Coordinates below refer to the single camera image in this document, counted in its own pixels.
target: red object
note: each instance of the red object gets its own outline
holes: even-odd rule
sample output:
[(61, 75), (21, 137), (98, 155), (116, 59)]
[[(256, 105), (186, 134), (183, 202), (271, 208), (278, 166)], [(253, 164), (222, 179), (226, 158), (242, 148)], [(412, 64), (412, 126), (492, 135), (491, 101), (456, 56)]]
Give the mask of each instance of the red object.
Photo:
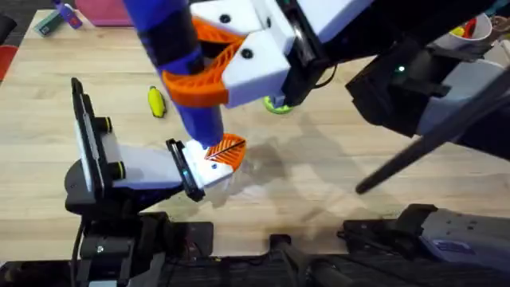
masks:
[(477, 19), (473, 18), (468, 21), (468, 23), (464, 27), (464, 35), (462, 37), (471, 39), (473, 34), (475, 33), (475, 28), (477, 27)]
[(12, 45), (1, 45), (0, 46), (0, 81), (3, 81), (3, 78), (7, 74), (7, 70), (9, 69), (10, 62), (13, 61), (14, 55), (18, 51), (18, 47)]

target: green object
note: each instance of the green object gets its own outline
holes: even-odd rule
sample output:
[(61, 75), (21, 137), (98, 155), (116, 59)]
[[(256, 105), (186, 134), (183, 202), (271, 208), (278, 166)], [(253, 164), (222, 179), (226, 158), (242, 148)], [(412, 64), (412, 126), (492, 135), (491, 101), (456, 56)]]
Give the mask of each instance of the green object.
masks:
[(283, 106), (281, 108), (274, 108), (273, 103), (271, 102), (271, 98), (269, 96), (264, 97), (264, 106), (268, 111), (275, 113), (277, 115), (284, 115), (286, 113), (290, 113), (294, 108), (289, 106)]
[(48, 15), (48, 17), (42, 19), (42, 21), (35, 25), (33, 30), (42, 37), (46, 37), (53, 33), (63, 22), (64, 19), (60, 16), (58, 10), (55, 10)]

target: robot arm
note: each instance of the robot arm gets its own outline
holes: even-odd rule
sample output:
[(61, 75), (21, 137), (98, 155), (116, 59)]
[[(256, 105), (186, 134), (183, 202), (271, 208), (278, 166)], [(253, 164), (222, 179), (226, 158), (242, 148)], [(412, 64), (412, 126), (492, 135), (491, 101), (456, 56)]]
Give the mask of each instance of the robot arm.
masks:
[(230, 149), (220, 152), (194, 140), (186, 144), (168, 140), (167, 150), (119, 144), (112, 120), (96, 116), (81, 83), (73, 78), (72, 84), (80, 159), (65, 176), (65, 206), (73, 213), (86, 218), (125, 217), (181, 191), (198, 202), (205, 188), (239, 167), (222, 160), (244, 155), (245, 141), (232, 136)]
[[(493, 3), (213, 0), (188, 10), (183, 0), (124, 2), (186, 130), (206, 146), (221, 139), (220, 104), (270, 96), (275, 108), (297, 106), (325, 69), (373, 55), (347, 85), (355, 106), (372, 124), (419, 134), (429, 128), (420, 121), (430, 99), (449, 93), (442, 81), (466, 61), (426, 45)], [(205, 69), (202, 56), (213, 58)], [(395, 76), (400, 67), (410, 73)]]

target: black mount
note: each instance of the black mount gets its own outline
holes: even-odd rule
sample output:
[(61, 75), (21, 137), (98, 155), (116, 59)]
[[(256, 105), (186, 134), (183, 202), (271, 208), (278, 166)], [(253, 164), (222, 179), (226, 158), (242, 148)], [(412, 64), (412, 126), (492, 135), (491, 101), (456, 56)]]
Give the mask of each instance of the black mount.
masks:
[(86, 222), (77, 282), (116, 281), (117, 286), (157, 286), (168, 258), (206, 257), (213, 251), (213, 224), (170, 222), (164, 212)]
[(353, 281), (341, 273), (341, 269), (335, 260), (328, 256), (304, 254), (292, 246), (292, 240), (288, 235), (274, 234), (269, 238), (271, 252), (281, 252), (288, 267), (289, 273), (294, 278), (294, 286), (304, 287), (375, 287), (370, 281)]
[(179, 169), (182, 184), (171, 189), (133, 190), (115, 187), (126, 175), (124, 163), (107, 161), (102, 137), (112, 132), (112, 121), (96, 117), (90, 97), (81, 83), (72, 79), (73, 104), (81, 158), (65, 176), (65, 207), (81, 216), (73, 252), (81, 261), (76, 281), (87, 287), (91, 281), (116, 281), (118, 286), (156, 286), (159, 272), (168, 258), (206, 257), (213, 251), (213, 224), (171, 222), (164, 212), (140, 213), (173, 195), (185, 191), (194, 201), (205, 195), (194, 181), (180, 141), (168, 140), (167, 147)]
[(419, 239), (423, 222), (437, 208), (411, 204), (397, 219), (346, 220), (337, 236), (347, 243), (349, 254), (393, 254), (408, 260), (434, 259)]

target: black clamp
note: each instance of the black clamp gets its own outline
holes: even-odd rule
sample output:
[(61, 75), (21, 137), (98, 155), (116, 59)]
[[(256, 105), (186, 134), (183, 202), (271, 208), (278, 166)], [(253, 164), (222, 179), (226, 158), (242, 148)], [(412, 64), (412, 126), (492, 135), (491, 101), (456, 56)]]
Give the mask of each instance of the black clamp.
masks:
[(206, 193), (203, 189), (198, 188), (197, 183), (193, 178), (193, 174), (188, 166), (186, 157), (184, 157), (184, 154), (182, 153), (184, 144), (181, 141), (171, 139), (167, 140), (167, 148), (172, 153), (175, 165), (177, 165), (178, 172), (182, 179), (182, 186), (184, 187), (186, 195), (195, 202), (201, 201), (204, 196), (206, 196)]

